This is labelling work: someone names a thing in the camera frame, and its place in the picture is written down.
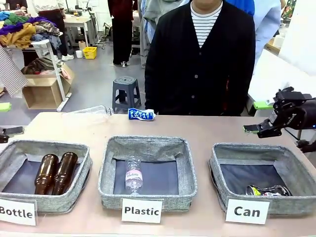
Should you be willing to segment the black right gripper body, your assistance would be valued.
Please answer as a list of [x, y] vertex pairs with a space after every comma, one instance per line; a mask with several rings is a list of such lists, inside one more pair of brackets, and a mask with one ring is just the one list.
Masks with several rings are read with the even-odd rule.
[[271, 115], [273, 127], [316, 129], [316, 97], [287, 87], [276, 93], [274, 101]]

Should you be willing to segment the brown glass bottle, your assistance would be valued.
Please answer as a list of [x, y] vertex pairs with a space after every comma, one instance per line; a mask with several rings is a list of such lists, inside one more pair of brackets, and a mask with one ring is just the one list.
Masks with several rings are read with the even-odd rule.
[[54, 176], [58, 169], [59, 158], [54, 154], [46, 154], [40, 163], [38, 173], [36, 175], [35, 195], [46, 195], [54, 184]]
[[52, 195], [58, 196], [64, 194], [71, 185], [77, 161], [78, 156], [73, 152], [66, 152], [62, 155], [57, 173], [54, 176]]

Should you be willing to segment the crushed black can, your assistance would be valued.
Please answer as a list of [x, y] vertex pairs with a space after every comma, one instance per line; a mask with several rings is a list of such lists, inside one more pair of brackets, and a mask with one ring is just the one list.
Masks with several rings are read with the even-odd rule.
[[272, 197], [292, 196], [292, 193], [290, 192], [290, 190], [287, 187], [282, 186], [282, 185], [274, 185], [268, 188], [259, 188], [257, 186], [251, 185], [251, 186], [247, 186], [245, 194], [249, 196], [272, 196]]

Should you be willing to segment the clear bottle with pink label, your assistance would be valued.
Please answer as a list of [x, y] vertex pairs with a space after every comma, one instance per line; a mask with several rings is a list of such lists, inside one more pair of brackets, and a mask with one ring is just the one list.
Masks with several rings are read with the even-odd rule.
[[141, 161], [137, 157], [131, 157], [126, 161], [125, 189], [131, 195], [138, 195], [142, 186]]

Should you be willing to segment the grey fabric basket labelled Can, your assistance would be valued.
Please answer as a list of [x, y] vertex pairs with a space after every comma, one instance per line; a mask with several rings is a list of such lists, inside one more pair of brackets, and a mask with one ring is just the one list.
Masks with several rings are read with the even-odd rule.
[[[216, 143], [209, 160], [219, 204], [228, 200], [267, 201], [273, 216], [304, 216], [316, 212], [316, 175], [291, 150], [263, 144]], [[292, 196], [249, 196], [247, 186], [287, 187]]]

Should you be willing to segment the white Can label card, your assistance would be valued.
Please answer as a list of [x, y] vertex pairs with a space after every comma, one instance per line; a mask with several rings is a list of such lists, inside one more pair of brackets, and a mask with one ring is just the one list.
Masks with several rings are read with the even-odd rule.
[[264, 225], [268, 216], [270, 203], [229, 199], [226, 210], [226, 222]]

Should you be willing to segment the grey fabric basket labelled Bottle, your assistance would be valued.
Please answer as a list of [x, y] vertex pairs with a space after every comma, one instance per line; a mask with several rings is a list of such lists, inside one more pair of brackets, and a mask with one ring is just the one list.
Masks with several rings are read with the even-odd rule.
[[[0, 199], [36, 203], [39, 213], [67, 213], [73, 209], [89, 177], [89, 147], [59, 141], [15, 140], [0, 151]], [[60, 196], [35, 194], [35, 179], [42, 158], [66, 152], [78, 156], [72, 182]]]

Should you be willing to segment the grey fabric basket labelled Plastic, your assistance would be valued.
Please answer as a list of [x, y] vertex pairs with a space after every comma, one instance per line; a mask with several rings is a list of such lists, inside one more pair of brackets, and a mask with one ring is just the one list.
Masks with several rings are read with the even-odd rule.
[[[125, 186], [127, 162], [140, 161], [143, 184], [133, 195]], [[187, 140], [162, 136], [113, 136], [104, 151], [98, 191], [107, 209], [121, 209], [124, 198], [162, 201], [163, 211], [187, 211], [198, 184]]]

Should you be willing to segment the crushed blue Sweat can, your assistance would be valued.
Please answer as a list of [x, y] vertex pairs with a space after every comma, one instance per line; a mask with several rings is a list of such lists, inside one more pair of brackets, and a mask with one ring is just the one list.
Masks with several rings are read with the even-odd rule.
[[128, 119], [129, 120], [141, 120], [141, 121], [153, 121], [156, 117], [154, 110], [146, 109], [139, 110], [136, 108], [128, 109]]

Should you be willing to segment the white foam board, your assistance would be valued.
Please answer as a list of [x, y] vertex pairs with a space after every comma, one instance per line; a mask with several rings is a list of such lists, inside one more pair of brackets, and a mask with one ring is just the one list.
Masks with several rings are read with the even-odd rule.
[[273, 101], [280, 89], [293, 87], [295, 91], [316, 97], [316, 76], [309, 76], [268, 50], [263, 50], [255, 66], [248, 90], [251, 108], [254, 102]]

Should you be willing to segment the checked cloth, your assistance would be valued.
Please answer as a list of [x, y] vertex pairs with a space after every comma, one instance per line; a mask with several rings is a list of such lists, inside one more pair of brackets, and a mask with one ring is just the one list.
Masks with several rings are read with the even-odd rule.
[[12, 59], [12, 53], [0, 45], [0, 82], [10, 97], [22, 97], [28, 80]]

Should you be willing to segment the large cardboard box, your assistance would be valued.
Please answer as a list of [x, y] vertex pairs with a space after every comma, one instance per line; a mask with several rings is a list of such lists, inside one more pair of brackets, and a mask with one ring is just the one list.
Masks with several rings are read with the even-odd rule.
[[71, 97], [75, 73], [63, 64], [52, 75], [26, 75], [27, 85], [22, 93], [28, 109], [62, 111]]

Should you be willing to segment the clothes in cardboard box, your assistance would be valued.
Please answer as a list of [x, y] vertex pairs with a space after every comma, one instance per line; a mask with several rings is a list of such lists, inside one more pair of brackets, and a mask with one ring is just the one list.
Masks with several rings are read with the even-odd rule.
[[53, 62], [48, 58], [37, 58], [21, 69], [24, 75], [52, 75], [55, 73]]

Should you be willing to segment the clear unlabelled plastic bottle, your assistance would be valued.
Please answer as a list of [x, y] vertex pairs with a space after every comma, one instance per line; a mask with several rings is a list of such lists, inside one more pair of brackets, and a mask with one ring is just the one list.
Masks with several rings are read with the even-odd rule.
[[113, 114], [113, 108], [107, 108], [104, 105], [98, 105], [86, 109], [63, 113], [62, 119], [67, 123], [77, 122], [80, 124], [95, 124], [105, 122]]

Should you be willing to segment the colourful clothes pile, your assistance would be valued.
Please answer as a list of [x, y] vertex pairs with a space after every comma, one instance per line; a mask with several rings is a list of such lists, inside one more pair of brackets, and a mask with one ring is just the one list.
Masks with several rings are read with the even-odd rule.
[[28, 48], [33, 41], [49, 40], [52, 47], [61, 45], [61, 31], [44, 17], [31, 17], [22, 13], [0, 11], [0, 45]]

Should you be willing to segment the bystander in light blue shirt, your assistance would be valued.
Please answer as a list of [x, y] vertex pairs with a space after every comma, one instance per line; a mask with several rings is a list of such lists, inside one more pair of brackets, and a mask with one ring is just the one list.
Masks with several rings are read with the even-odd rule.
[[226, 0], [253, 17], [255, 25], [255, 63], [265, 44], [274, 36], [281, 22], [281, 0]]

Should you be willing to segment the white Bottle label card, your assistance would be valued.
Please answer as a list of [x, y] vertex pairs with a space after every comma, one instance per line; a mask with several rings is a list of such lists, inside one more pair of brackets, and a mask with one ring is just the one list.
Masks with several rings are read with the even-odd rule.
[[18, 225], [36, 226], [37, 218], [36, 201], [24, 202], [0, 198], [0, 221]]

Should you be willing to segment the person in black cardigan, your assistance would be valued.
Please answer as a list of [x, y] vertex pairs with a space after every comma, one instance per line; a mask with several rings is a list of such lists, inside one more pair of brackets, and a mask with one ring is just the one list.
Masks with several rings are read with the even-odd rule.
[[253, 17], [226, 0], [190, 0], [158, 21], [145, 107], [158, 115], [238, 117], [255, 65]]

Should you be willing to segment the bystander with white shoes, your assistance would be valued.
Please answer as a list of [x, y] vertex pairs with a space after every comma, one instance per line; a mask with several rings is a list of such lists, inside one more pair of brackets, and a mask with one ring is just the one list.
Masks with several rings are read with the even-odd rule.
[[59, 37], [60, 46], [59, 51], [62, 54], [62, 61], [73, 60], [74, 56], [69, 55], [66, 47], [65, 39], [65, 24], [64, 19], [66, 18], [65, 14], [65, 5], [64, 0], [31, 0], [32, 5], [36, 13], [40, 17], [44, 17], [47, 20], [53, 22], [60, 32], [63, 34]]

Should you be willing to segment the yellow plastic crate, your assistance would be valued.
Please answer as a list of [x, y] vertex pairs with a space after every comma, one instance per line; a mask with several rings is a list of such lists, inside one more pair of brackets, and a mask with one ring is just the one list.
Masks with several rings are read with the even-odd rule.
[[85, 47], [82, 51], [85, 59], [95, 59], [97, 56], [97, 47]]

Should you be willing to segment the white background desk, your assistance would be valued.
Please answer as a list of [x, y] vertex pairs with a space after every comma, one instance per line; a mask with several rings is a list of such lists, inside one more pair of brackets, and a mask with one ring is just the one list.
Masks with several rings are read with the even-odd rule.
[[67, 14], [64, 20], [65, 28], [72, 46], [78, 46], [78, 41], [84, 41], [87, 46], [94, 44], [93, 20], [91, 17]]

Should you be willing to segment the grey plastic stool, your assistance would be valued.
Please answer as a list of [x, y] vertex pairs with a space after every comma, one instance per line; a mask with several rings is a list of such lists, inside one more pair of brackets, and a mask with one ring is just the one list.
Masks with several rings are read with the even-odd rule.
[[128, 110], [142, 105], [138, 80], [123, 76], [113, 81], [112, 109]]

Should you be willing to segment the bystander in dark red top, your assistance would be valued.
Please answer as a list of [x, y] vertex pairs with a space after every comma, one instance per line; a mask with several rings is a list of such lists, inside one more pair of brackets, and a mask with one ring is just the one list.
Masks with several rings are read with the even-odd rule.
[[128, 66], [132, 46], [134, 0], [108, 0], [112, 19], [113, 64]]

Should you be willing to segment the white Plastic label card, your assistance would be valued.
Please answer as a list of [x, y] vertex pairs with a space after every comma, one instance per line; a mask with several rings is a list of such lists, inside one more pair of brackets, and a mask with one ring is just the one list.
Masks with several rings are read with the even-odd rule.
[[122, 199], [121, 220], [123, 222], [160, 224], [162, 200]]

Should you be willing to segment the white metal table frame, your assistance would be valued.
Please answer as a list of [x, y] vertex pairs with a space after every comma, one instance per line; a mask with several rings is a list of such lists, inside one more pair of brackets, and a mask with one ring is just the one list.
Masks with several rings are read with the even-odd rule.
[[49, 52], [53, 72], [46, 75], [26, 75], [28, 83], [22, 89], [26, 105], [28, 109], [61, 112], [72, 95], [71, 84], [74, 73], [66, 64], [55, 60], [49, 40], [33, 41], [31, 45], [32, 47], [26, 49], [19, 49], [13, 45], [4, 48], [7, 52], [34, 51], [41, 58], [44, 57], [43, 51], [45, 49]]

